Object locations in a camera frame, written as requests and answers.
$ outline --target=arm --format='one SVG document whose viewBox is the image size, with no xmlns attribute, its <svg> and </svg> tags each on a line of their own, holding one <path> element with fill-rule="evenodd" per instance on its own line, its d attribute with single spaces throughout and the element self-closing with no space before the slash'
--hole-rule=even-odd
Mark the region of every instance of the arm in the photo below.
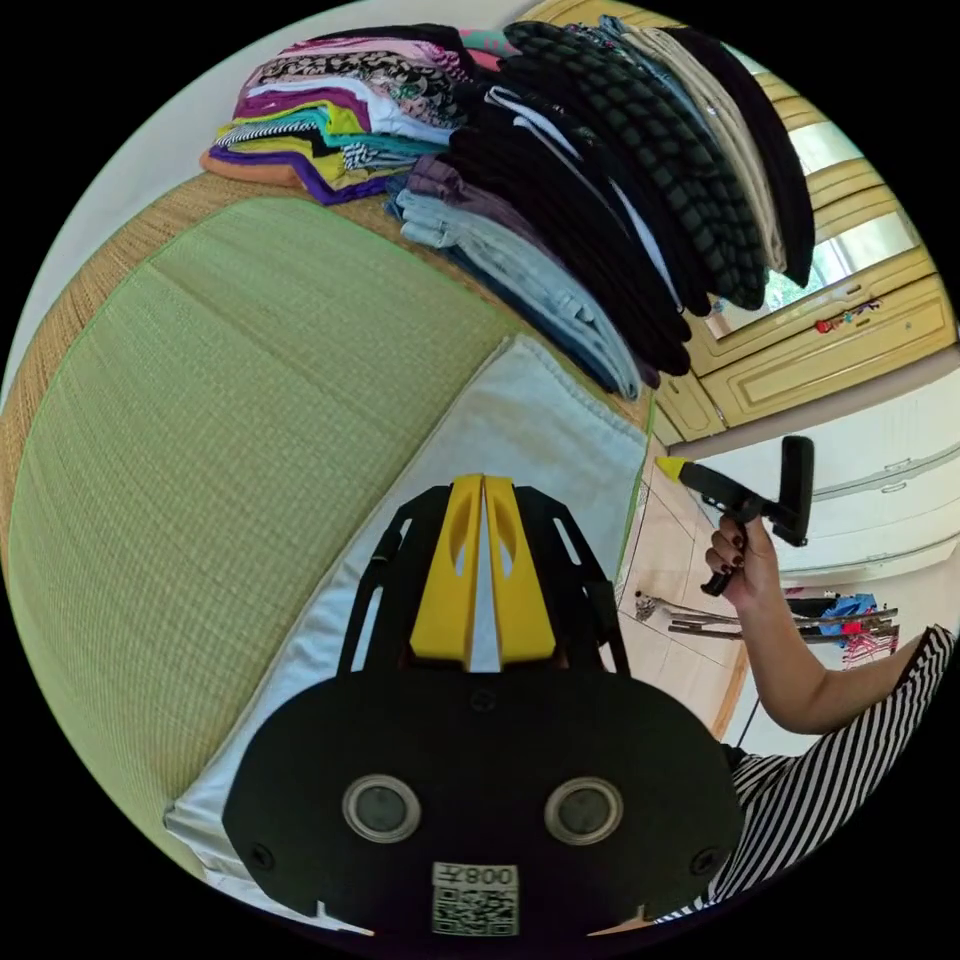
<svg viewBox="0 0 960 960">
<path fill-rule="evenodd" d="M 891 657 L 854 670 L 828 670 L 804 643 L 780 587 L 776 552 L 763 523 L 747 527 L 748 542 L 724 518 L 707 562 L 736 572 L 724 596 L 736 608 L 760 702 L 793 733 L 829 733 L 883 700 L 897 684 L 916 641 Z"/>
</svg>

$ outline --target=yellow tip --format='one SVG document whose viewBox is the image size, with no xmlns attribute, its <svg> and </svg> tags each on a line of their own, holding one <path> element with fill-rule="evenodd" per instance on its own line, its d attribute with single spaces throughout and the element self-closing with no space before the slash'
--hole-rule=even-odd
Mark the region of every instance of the yellow tip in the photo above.
<svg viewBox="0 0 960 960">
<path fill-rule="evenodd" d="M 687 461 L 683 457 L 657 457 L 657 466 L 674 482 L 680 482 L 680 471 Z"/>
</svg>

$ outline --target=floor tile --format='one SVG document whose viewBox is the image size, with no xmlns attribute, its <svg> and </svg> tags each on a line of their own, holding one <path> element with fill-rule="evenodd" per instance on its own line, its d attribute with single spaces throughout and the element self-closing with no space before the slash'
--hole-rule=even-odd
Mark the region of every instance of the floor tile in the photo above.
<svg viewBox="0 0 960 960">
<path fill-rule="evenodd" d="M 667 656 L 670 641 L 656 630 L 637 623 L 631 617 L 620 614 L 620 632 L 623 645 L 630 663 L 630 676 L 646 683 L 655 683 Z M 613 657 L 609 646 L 604 647 L 603 662 L 608 670 L 613 670 Z"/>
<path fill-rule="evenodd" d="M 709 727 L 723 704 L 732 675 L 729 668 L 671 641 L 654 685 L 679 700 Z"/>
<path fill-rule="evenodd" d="M 633 520 L 630 522 L 630 531 L 627 534 L 627 542 L 623 548 L 623 559 L 620 562 L 620 571 L 614 582 L 614 595 L 617 603 L 620 603 L 626 590 L 627 580 L 630 577 L 630 567 L 633 564 L 633 555 L 637 551 L 637 539 L 640 536 L 640 525 L 643 523 L 643 512 L 646 509 L 647 498 L 650 494 L 650 488 L 641 481 L 640 488 L 637 490 L 637 502 L 634 505 Z"/>
<path fill-rule="evenodd" d="M 730 614 L 733 614 L 733 608 L 730 608 Z M 708 657 L 714 663 L 719 663 L 723 667 L 732 667 L 737 662 L 737 655 L 740 652 L 742 640 L 723 639 L 719 637 L 697 637 L 686 633 L 671 633 L 670 622 L 677 614 L 671 613 L 663 607 L 658 607 L 646 620 L 643 621 L 648 627 L 662 633 L 668 640 L 674 640 L 683 644 L 694 653 Z M 727 630 L 731 633 L 739 632 L 737 624 L 709 624 L 704 627 L 705 630 Z"/>
<path fill-rule="evenodd" d="M 656 437 L 651 436 L 647 447 L 647 458 L 643 462 L 643 482 L 648 487 L 653 482 L 653 474 L 657 469 L 657 457 L 665 457 L 666 455 L 667 448 Z"/>
<path fill-rule="evenodd" d="M 725 617 L 733 616 L 734 609 L 729 600 L 723 597 L 709 597 L 700 587 L 713 576 L 713 571 L 707 564 L 706 553 L 710 549 L 710 540 L 713 536 L 713 527 L 703 515 L 697 522 L 697 534 L 693 542 L 693 555 L 687 579 L 684 584 L 683 599 L 679 602 L 685 607 L 702 610 L 704 613 L 719 613 Z"/>
<path fill-rule="evenodd" d="M 697 501 L 680 483 L 674 483 L 657 466 L 650 478 L 650 489 L 663 501 L 663 505 L 680 521 L 691 537 L 696 536 L 697 520 L 703 516 Z"/>
<path fill-rule="evenodd" d="M 634 614 L 637 590 L 670 603 L 681 603 L 692 554 L 693 538 L 659 497 L 651 493 L 620 609 L 628 615 Z"/>
</svg>

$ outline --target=hand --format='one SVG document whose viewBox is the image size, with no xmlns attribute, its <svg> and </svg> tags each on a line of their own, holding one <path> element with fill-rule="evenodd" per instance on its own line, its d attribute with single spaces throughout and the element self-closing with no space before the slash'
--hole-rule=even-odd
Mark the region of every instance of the hand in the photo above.
<svg viewBox="0 0 960 960">
<path fill-rule="evenodd" d="M 783 596 L 773 541 L 757 517 L 746 525 L 747 543 L 735 520 L 723 517 L 707 550 L 707 564 L 717 573 L 734 571 L 723 595 L 737 611 L 748 610 L 771 596 Z"/>
</svg>

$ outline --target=purple folded shirt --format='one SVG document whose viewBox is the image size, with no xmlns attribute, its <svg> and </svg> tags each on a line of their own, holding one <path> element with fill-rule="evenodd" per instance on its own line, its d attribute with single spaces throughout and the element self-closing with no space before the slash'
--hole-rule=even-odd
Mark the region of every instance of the purple folded shirt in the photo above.
<svg viewBox="0 0 960 960">
<path fill-rule="evenodd" d="M 258 93 L 253 97 L 241 97 L 233 110 L 234 120 L 256 120 L 283 110 L 297 110 L 305 103 L 329 100 L 338 107 L 352 110 L 362 129 L 370 131 L 370 112 L 367 105 L 352 91 L 342 87 L 317 87 L 313 90 L 297 90 L 290 93 Z"/>
<path fill-rule="evenodd" d="M 566 270 L 563 261 L 553 253 L 530 221 L 513 204 L 495 193 L 466 183 L 453 167 L 439 160 L 435 155 L 423 156 L 416 162 L 410 171 L 407 189 L 412 193 L 437 197 L 458 210 L 474 213 L 499 223 L 517 236 L 523 237 L 527 243 L 535 246 L 557 266 Z"/>
<path fill-rule="evenodd" d="M 335 203 L 359 200 L 361 197 L 383 193 L 389 179 L 388 177 L 374 177 L 363 183 L 344 187 L 342 190 L 331 190 L 330 185 L 317 172 L 317 168 L 302 153 L 231 153 L 229 150 L 224 150 L 223 147 L 213 146 L 210 148 L 210 156 L 226 163 L 236 163 L 250 167 L 285 163 L 287 166 L 293 167 L 310 196 L 324 206 L 332 206 Z"/>
</svg>

